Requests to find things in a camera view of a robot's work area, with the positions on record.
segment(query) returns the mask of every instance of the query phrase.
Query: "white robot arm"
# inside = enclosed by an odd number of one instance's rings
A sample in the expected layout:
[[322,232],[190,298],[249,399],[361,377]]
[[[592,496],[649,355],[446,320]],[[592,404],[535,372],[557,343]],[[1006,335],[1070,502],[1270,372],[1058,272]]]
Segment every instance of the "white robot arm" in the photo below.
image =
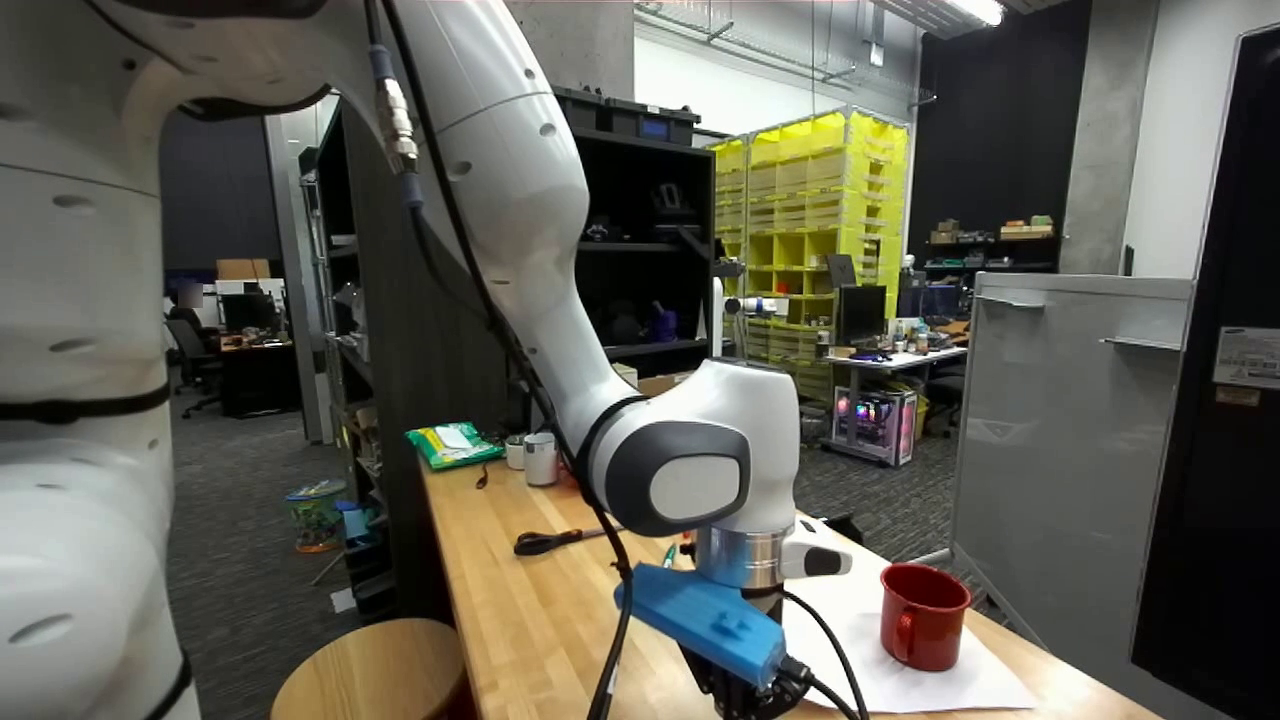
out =
[[[387,31],[376,60],[370,19]],[[404,69],[404,92],[386,83],[387,69]],[[706,529],[709,577],[781,579],[781,535],[796,521],[796,386],[706,363],[638,399],[612,377],[578,294],[580,156],[499,0],[5,2],[5,710],[197,715],[166,594],[155,139],[191,100],[298,109],[323,88],[402,153],[426,226],[482,277],[601,502],[638,531]]]

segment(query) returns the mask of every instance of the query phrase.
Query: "white wall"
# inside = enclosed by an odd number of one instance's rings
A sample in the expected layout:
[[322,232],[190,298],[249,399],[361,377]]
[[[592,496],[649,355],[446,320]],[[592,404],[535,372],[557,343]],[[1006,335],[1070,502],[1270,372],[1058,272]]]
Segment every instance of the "white wall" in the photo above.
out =
[[1277,0],[1161,2],[1125,222],[1139,277],[1197,277],[1239,34],[1277,24]]
[[727,53],[638,27],[638,100],[706,115],[711,130],[755,130],[830,109],[864,109],[911,124],[909,92],[841,92]]

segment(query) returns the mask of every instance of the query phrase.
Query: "wooden table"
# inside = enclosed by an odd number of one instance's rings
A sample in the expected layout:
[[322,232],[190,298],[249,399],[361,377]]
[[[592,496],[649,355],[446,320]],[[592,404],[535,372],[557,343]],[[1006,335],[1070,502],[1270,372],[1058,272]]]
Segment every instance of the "wooden table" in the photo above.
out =
[[[527,487],[506,463],[426,472],[442,555],[447,566],[469,682],[482,715],[584,715],[615,623],[615,573],[603,539],[515,559],[521,531],[596,529],[578,487]],[[633,559],[656,562],[666,545],[626,531]],[[968,612],[968,627],[1039,694],[1039,710],[943,715],[1151,715],[1071,664]],[[633,621],[615,673],[612,715],[717,715],[681,647]]]

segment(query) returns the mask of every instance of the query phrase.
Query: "cable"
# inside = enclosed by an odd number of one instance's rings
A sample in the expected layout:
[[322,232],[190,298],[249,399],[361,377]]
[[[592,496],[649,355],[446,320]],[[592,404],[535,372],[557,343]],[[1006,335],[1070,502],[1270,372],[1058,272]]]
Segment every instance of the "cable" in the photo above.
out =
[[846,656],[846,647],[841,647],[841,640],[835,640],[835,630],[831,630],[831,623],[810,602],[810,601],[802,601],[796,590],[789,590],[785,587],[785,601],[793,601],[796,606],[805,606],[812,621],[816,621],[816,627],[830,634],[830,643],[835,647],[835,656],[841,656],[841,669],[846,669],[846,678],[850,678],[850,693],[852,693],[852,704],[858,704],[858,715],[861,720],[869,720],[869,699],[864,699],[864,687],[858,682],[858,676],[852,676],[852,664],[850,664],[850,656]]
[[[373,2],[386,8],[396,43],[408,48],[408,43],[404,43],[402,11],[396,11],[396,2],[387,2],[387,0],[364,0],[370,41],[382,48],[382,27],[376,27],[376,8],[373,8]],[[465,222],[465,214],[461,214],[461,206],[457,206],[457,197],[452,197],[452,186],[447,186],[447,175],[446,175],[446,153],[442,153],[436,130],[432,130],[432,109],[429,109],[426,83],[422,83],[422,76],[416,76],[412,64],[404,64],[404,78],[408,78],[408,92],[412,92],[412,100],[416,100],[416,109],[422,109],[422,127],[426,127],[426,144],[429,144],[429,156],[432,156],[432,171],[442,175],[446,211],[447,211],[447,222],[452,222],[457,245],[461,245],[461,253],[465,253],[465,264],[469,264],[469,277],[472,277],[476,294],[482,294],[482,305],[484,305],[484,316],[488,316],[488,324],[493,324],[506,355],[508,355],[508,360],[515,363],[515,372],[525,377],[527,396],[532,396],[535,409],[553,421],[553,437],[557,437],[562,450],[571,458],[571,467],[584,467],[580,454],[569,447],[569,440],[564,440],[564,433],[562,433],[562,422],[557,422],[557,409],[553,409],[539,377],[532,372],[532,363],[527,363],[527,355],[525,355],[512,324],[496,311],[496,305],[493,305],[493,294],[488,294],[488,287],[484,287],[484,272],[482,272],[482,258],[476,258],[476,253],[472,253],[469,222]],[[412,197],[412,201],[416,201],[416,206],[412,206],[412,237],[416,237],[422,246],[429,246],[429,222],[426,222],[422,182],[416,182],[416,175],[412,175],[408,166],[402,166],[402,175],[408,178],[408,193],[416,193],[416,197]],[[603,656],[596,693],[592,693],[592,710],[589,710],[592,720],[603,720],[603,715],[607,715],[607,704],[612,704],[612,673],[615,673],[615,664],[622,664],[622,653],[626,653],[626,640],[627,640],[627,621],[633,621],[633,612],[627,612],[627,606],[633,606],[633,555],[627,555],[622,531],[607,523],[603,502],[601,502],[601,496],[596,496],[596,487],[592,487],[589,477],[584,477],[580,487],[584,487],[584,501],[592,502],[592,510],[596,510],[596,521],[601,521],[601,529],[603,529],[603,535],[607,535],[607,549],[612,549],[612,555],[615,555],[615,562],[622,562],[622,577],[626,577],[626,606],[622,606],[622,615],[615,615],[615,630],[612,630],[612,643],[607,643],[607,656]]]
[[810,682],[812,682],[816,693],[825,693],[825,694],[835,704],[841,715],[861,715],[861,720],[869,720],[864,709],[852,710],[852,709],[846,704],[846,694],[831,693],[825,678],[810,676]]

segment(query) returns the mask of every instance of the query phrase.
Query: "red cup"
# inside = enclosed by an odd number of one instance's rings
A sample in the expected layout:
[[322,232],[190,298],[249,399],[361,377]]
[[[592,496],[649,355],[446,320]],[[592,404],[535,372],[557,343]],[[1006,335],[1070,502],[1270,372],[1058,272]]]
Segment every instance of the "red cup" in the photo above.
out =
[[960,656],[960,627],[968,606],[968,587],[924,562],[894,562],[882,577],[883,612],[882,612],[882,643],[894,661],[943,673]]

